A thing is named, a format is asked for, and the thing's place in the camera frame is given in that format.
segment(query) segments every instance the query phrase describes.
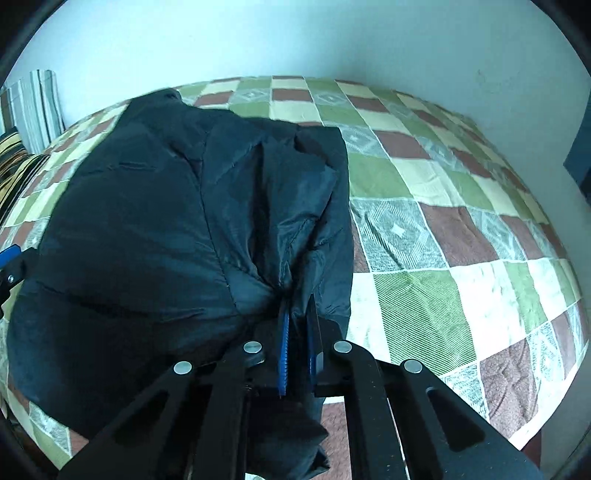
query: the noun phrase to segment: black jacket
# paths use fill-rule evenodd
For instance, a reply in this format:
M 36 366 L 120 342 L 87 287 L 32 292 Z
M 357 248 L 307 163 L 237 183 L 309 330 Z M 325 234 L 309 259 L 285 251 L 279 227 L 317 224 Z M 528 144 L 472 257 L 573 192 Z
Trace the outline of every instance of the black jacket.
M 175 90 L 134 99 L 53 210 L 9 326 L 16 386 L 92 438 L 165 368 L 189 352 L 219 358 L 285 297 L 297 323 L 314 293 L 344 332 L 348 193 L 336 128 L 197 109 Z M 326 435 L 321 407 L 282 405 L 252 433 L 260 458 L 249 469 L 308 478 Z M 278 423 L 298 414 L 310 430 L 290 439 Z M 270 452 L 291 458 L 276 465 Z

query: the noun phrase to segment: pillow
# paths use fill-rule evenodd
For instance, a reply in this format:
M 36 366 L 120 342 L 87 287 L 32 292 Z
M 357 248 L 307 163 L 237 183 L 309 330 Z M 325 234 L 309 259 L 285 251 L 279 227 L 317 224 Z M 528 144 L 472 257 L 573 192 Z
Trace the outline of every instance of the pillow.
M 17 127 L 29 153 L 41 153 L 64 128 L 56 75 L 33 70 L 0 93 L 0 134 Z
M 0 135 L 0 225 L 49 155 L 31 155 L 16 128 Z

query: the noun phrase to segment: checkered quilt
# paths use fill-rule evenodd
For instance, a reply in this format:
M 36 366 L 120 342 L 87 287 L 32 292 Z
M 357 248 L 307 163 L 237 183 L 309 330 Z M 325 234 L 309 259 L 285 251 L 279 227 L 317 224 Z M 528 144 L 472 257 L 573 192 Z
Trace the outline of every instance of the checkered quilt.
M 338 127 L 355 241 L 348 339 L 380 360 L 419 359 L 517 448 L 539 431 L 585 355 L 587 320 L 544 212 L 470 119 L 340 80 L 234 78 L 177 89 L 200 108 Z M 125 108 L 82 119 L 52 143 L 0 229 L 2 249 L 39 243 L 68 180 Z M 86 440 L 12 382 L 5 338 L 17 293 L 0 320 L 0 403 L 62 467 Z

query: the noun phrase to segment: white square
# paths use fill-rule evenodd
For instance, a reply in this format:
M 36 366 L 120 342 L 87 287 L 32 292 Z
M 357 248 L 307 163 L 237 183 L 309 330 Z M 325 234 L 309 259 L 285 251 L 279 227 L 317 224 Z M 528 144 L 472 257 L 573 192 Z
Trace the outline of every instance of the white square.
M 433 125 L 430 125 L 430 127 L 447 148 L 457 148 L 458 150 L 462 150 L 464 152 L 470 152 L 470 150 L 468 150 L 468 148 L 458 139 L 458 137 L 456 137 L 447 128 L 435 127 Z
M 41 168 L 42 171 L 49 171 L 56 165 L 61 165 L 63 163 L 62 156 L 66 154 L 66 150 L 62 150 L 59 152 L 52 153 L 49 158 L 43 164 Z
M 375 290 L 374 275 L 371 273 L 353 274 L 347 340 L 369 350 L 376 360 L 391 362 L 382 310 Z
M 570 266 L 570 262 L 565 258 L 559 259 L 559 262 L 560 265 L 562 265 L 564 274 L 566 275 L 566 278 L 569 279 L 570 286 L 573 289 L 574 300 L 579 301 L 581 299 L 581 289 L 579 288 L 579 282 L 577 282 L 577 277 L 574 276 L 574 272 L 572 267 Z
M 15 225 L 15 222 L 17 221 L 17 218 L 21 214 L 22 209 L 24 208 L 25 204 L 27 203 L 28 198 L 29 197 L 25 197 L 25 198 L 20 198 L 17 200 L 17 202 L 12 207 L 12 210 L 10 211 L 10 215 L 8 215 L 8 218 L 4 222 L 4 227 Z
M 321 122 L 316 105 L 311 102 L 271 102 L 269 118 L 286 122 Z
M 544 215 L 544 212 L 540 208 L 538 202 L 535 201 L 535 198 L 532 197 L 531 193 L 524 192 L 521 189 L 517 189 L 521 198 L 527 205 L 527 208 L 530 209 L 531 214 L 534 216 L 534 220 L 538 223 L 550 223 Z
M 513 205 L 513 202 L 496 180 L 486 179 L 480 175 L 473 175 L 477 184 L 492 203 L 495 212 L 500 215 L 510 215 L 517 217 L 519 214 Z
M 361 109 L 358 109 L 357 112 L 372 130 L 401 132 L 403 134 L 412 136 L 404 124 L 391 113 L 371 112 L 369 110 Z
M 240 80 L 227 80 L 226 82 L 208 83 L 201 91 L 200 96 L 209 95 L 211 93 L 235 92 L 239 84 Z
M 402 103 L 406 105 L 411 110 L 422 110 L 424 112 L 431 113 L 429 108 L 426 107 L 424 103 L 416 98 L 409 97 L 408 95 L 404 95 L 403 93 L 399 93 L 398 97 L 402 100 Z
M 308 89 L 304 79 L 271 79 L 271 88 Z
M 393 158 L 392 163 L 416 201 L 442 207 L 465 205 L 457 188 L 438 163 L 399 158 Z
M 525 338 L 515 291 L 500 260 L 452 267 L 478 361 Z
M 365 85 L 354 85 L 352 83 L 341 83 L 337 82 L 340 89 L 346 95 L 352 95 L 356 97 L 363 97 L 363 98 L 376 98 L 375 93 L 373 93 L 369 88 Z
M 104 116 L 100 117 L 100 123 L 106 122 L 107 120 L 113 118 L 114 116 L 120 116 L 123 112 L 125 112 L 125 109 L 127 107 L 128 107 L 128 104 L 126 103 L 125 105 L 121 105 L 121 106 L 112 108 L 107 113 L 105 113 Z
M 203 108 L 204 110 L 228 110 L 229 105 L 227 103 L 214 103 L 212 105 L 199 105 L 197 108 Z
M 531 278 L 540 297 L 540 303 L 548 320 L 554 320 L 566 311 L 566 301 L 556 276 L 556 271 L 548 258 L 528 260 Z
M 54 183 L 45 190 L 39 192 L 39 195 L 35 199 L 35 202 L 33 202 L 31 207 L 29 208 L 29 211 L 25 215 L 25 222 L 34 222 L 36 220 L 39 220 L 41 212 L 49 202 L 49 199 L 51 198 L 53 193 L 56 191 L 58 185 L 59 183 Z
M 104 135 L 95 135 L 92 138 L 88 138 L 83 142 L 80 142 L 77 147 L 70 152 L 67 157 L 60 158 L 60 164 L 64 164 L 68 161 L 76 160 L 82 156 L 87 156 L 103 139 Z
M 499 155 L 496 154 L 491 148 L 487 147 L 486 145 L 481 144 L 480 142 L 476 142 L 476 145 L 486 154 L 488 158 L 490 158 L 493 162 L 498 163 L 499 165 L 503 165 L 506 167 L 507 163 L 503 160 Z

